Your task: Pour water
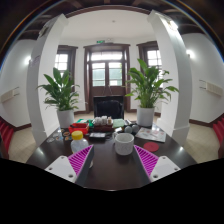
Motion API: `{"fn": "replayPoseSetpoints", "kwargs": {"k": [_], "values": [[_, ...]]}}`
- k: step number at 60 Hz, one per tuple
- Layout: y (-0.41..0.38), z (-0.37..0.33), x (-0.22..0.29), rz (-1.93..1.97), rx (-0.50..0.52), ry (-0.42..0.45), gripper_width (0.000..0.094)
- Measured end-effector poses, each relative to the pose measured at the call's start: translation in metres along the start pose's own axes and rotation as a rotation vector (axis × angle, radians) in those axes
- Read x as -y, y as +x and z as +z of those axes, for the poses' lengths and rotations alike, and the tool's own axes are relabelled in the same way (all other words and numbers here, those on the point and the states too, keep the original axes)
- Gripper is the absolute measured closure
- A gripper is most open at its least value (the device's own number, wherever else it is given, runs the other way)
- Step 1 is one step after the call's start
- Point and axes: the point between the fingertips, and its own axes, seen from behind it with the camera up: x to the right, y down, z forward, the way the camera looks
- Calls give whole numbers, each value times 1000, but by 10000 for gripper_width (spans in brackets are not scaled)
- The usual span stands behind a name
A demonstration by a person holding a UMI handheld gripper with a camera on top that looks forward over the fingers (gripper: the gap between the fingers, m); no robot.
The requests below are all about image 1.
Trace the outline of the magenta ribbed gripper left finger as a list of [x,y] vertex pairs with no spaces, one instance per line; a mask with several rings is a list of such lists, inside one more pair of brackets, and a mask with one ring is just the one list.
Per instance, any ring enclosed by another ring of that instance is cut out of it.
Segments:
[[46,171],[72,183],[84,183],[93,161],[94,146],[90,145],[70,156],[59,156]]

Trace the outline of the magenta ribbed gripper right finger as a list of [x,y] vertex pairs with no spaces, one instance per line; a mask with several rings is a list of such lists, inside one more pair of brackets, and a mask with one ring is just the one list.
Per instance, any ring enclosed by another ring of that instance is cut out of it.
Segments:
[[151,182],[157,181],[180,170],[180,168],[167,156],[158,157],[137,145],[135,145],[134,148],[137,153],[137,158],[140,160],[140,163]]

